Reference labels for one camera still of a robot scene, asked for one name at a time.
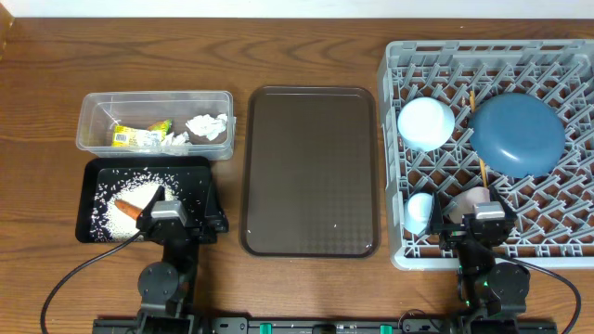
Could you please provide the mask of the light blue bowl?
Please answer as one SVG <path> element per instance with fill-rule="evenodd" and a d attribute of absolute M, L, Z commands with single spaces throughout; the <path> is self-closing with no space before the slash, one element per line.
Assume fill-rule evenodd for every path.
<path fill-rule="evenodd" d="M 438 149 L 451 137 L 454 128 L 452 109 L 431 97 L 411 100 L 397 118 L 397 130 L 405 146 L 415 151 Z"/>

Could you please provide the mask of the pink plastic cup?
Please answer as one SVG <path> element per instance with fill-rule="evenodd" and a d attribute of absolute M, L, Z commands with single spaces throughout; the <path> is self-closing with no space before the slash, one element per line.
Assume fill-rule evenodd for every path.
<path fill-rule="evenodd" d="M 475 204 L 489 201 L 489 190 L 486 187 L 477 186 L 470 188 L 452 199 L 454 206 L 448 217 L 453 223 L 461 224 L 463 215 L 473 213 L 472 207 Z"/>

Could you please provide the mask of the black tray bin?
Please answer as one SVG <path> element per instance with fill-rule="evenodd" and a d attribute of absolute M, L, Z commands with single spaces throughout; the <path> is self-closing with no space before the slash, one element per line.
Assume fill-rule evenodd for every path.
<path fill-rule="evenodd" d="M 75 236 L 82 243 L 105 243 L 94 242 L 89 234 L 91 218 L 89 216 L 93 200 L 92 195 L 97 186 L 98 174 L 109 168 L 140 168 L 140 167 L 174 167 L 198 170 L 208 180 L 208 185 L 213 181 L 210 162 L 203 157 L 152 157 L 152 158 L 101 158 L 87 163 L 84 169 L 81 198 L 75 227 Z M 196 217 L 204 210 L 204 205 Z"/>

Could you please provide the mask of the clear plastic bin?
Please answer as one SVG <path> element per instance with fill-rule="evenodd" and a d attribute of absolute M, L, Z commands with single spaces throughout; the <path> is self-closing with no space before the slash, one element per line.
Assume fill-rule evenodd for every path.
<path fill-rule="evenodd" d="M 186 122 L 198 115 L 226 114 L 226 130 L 214 141 L 194 135 Z M 114 127 L 146 129 L 171 119 L 169 133 L 187 132 L 190 145 L 162 147 L 113 147 Z M 139 156 L 202 156 L 211 161 L 228 160 L 234 149 L 233 97 L 227 91 L 146 91 L 92 93 L 83 100 L 76 146 L 101 158 Z"/>

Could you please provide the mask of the pile of white rice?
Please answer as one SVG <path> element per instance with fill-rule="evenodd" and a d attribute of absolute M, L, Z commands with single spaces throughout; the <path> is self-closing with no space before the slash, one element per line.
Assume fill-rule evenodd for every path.
<path fill-rule="evenodd" d="M 205 203 L 208 180 L 198 170 L 174 167 L 109 168 L 98 174 L 92 195 L 90 237 L 94 242 L 124 241 L 137 232 L 136 221 L 116 207 L 118 199 L 139 209 L 159 187 L 167 200 L 179 200 L 196 217 Z"/>

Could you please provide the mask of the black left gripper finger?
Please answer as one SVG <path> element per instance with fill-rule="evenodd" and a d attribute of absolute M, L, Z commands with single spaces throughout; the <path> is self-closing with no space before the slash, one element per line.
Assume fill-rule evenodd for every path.
<path fill-rule="evenodd" d="M 204 204 L 204 217 L 208 223 L 226 223 L 226 215 L 224 210 L 222 209 L 218 195 L 216 191 L 216 186 L 213 181 L 211 181 L 206 190 L 206 200 Z"/>
<path fill-rule="evenodd" d="M 164 193 L 165 193 L 164 186 L 158 186 L 157 190 L 154 193 L 154 195 L 152 196 L 151 200 L 148 202 L 148 204 L 145 206 L 145 208 L 138 215 L 139 221 L 146 220 L 151 217 L 152 209 L 154 208 L 155 204 L 158 201 L 163 201 L 165 199 Z"/>

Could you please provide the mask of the grey plastic dishwasher rack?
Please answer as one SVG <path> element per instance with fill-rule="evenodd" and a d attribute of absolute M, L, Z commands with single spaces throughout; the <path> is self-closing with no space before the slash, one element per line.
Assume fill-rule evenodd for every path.
<path fill-rule="evenodd" d="M 458 260 L 438 237 L 404 228 L 404 204 L 436 192 L 445 212 L 452 199 L 482 186 L 471 147 L 470 90 L 476 104 L 504 93 L 534 96 L 560 117 L 565 147 L 557 166 L 540 177 L 514 178 L 486 168 L 488 185 L 517 213 L 501 251 L 550 269 L 593 265 L 593 44 L 589 40 L 395 41 L 378 69 L 380 122 L 386 157 L 386 215 L 392 264 L 401 270 L 454 270 Z M 428 96 L 454 112 L 455 130 L 435 151 L 406 147 L 397 116 L 410 100 Z"/>

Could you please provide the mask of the dark blue plate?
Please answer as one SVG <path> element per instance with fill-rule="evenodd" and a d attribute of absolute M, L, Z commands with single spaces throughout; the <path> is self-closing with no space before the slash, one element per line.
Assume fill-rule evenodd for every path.
<path fill-rule="evenodd" d="M 514 178 L 543 176 L 556 167 L 565 135 L 554 109 L 534 96 L 493 96 L 473 113 L 470 142 L 492 170 Z"/>

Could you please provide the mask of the orange carrot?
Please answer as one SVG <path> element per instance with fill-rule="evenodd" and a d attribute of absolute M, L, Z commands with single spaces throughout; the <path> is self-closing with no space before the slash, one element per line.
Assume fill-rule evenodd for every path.
<path fill-rule="evenodd" d="M 124 213 L 133 220 L 136 220 L 142 213 L 140 208 L 122 199 L 116 199 L 114 204 L 120 212 Z"/>

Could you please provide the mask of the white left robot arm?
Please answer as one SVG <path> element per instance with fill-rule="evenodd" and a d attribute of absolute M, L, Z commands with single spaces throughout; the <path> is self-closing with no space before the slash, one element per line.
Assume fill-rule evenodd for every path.
<path fill-rule="evenodd" d="M 164 187 L 158 186 L 136 218 L 136 228 L 143 239 L 163 246 L 161 260 L 149 264 L 138 278 L 141 306 L 137 333 L 210 331 L 209 321 L 194 312 L 199 247 L 216 242 L 217 235 L 226 233 L 229 225 L 213 185 L 207 187 L 205 196 L 205 209 L 194 218 L 182 201 L 167 200 Z"/>

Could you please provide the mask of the yellow green snack wrapper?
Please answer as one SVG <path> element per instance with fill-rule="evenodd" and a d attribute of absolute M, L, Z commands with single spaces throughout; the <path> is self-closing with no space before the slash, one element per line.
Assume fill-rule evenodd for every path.
<path fill-rule="evenodd" d="M 124 125 L 114 127 L 113 147 L 157 147 L 168 135 L 173 121 L 171 119 L 156 122 L 146 129 L 137 129 Z"/>

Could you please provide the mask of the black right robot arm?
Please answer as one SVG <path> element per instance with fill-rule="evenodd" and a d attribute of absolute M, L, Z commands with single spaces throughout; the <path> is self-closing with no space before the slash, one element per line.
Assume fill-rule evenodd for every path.
<path fill-rule="evenodd" d="M 489 201 L 475 205 L 453 223 L 442 215 L 438 195 L 432 194 L 427 231 L 439 237 L 444 251 L 458 256 L 458 297 L 467 308 L 447 319 L 442 333 L 518 334 L 517 315 L 526 311 L 530 273 L 520 264 L 496 261 L 494 247 L 507 240 L 516 213 L 491 186 Z"/>

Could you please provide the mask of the light blue plastic cup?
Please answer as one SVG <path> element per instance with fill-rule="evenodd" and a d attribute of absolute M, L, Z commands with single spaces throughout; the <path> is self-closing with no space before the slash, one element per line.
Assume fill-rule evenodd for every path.
<path fill-rule="evenodd" d="M 433 209 L 433 196 L 418 193 L 407 200 L 404 209 L 404 228 L 413 235 L 422 234 L 427 228 Z"/>

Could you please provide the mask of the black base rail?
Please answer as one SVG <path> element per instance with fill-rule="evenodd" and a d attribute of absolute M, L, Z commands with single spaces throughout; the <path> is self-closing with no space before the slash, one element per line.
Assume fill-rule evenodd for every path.
<path fill-rule="evenodd" d="M 278 320 L 218 317 L 214 319 L 97 319 L 94 334 L 199 333 L 199 334 L 439 334 L 439 333 L 555 333 L 548 322 L 479 321 L 456 328 L 452 322 L 405 318 L 397 321 Z"/>

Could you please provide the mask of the brown serving tray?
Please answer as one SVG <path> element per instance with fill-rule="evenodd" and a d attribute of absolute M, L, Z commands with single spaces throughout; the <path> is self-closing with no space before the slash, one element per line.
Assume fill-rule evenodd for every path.
<path fill-rule="evenodd" d="M 261 257 L 370 256 L 381 241 L 375 100 L 263 86 L 246 125 L 240 243 Z"/>

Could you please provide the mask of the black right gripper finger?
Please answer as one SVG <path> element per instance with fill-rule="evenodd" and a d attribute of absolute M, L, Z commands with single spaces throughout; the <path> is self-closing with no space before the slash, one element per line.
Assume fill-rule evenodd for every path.
<path fill-rule="evenodd" d="M 505 218 L 515 218 L 516 213 L 512 209 L 512 207 L 503 199 L 503 197 L 498 193 L 497 189 L 494 185 L 488 187 L 490 199 L 493 202 L 497 202 L 500 206 L 502 211 L 504 212 Z"/>
<path fill-rule="evenodd" d="M 436 192 L 431 194 L 431 200 L 431 209 L 426 231 L 441 232 L 444 229 L 445 222 L 444 216 L 442 215 L 440 200 Z"/>

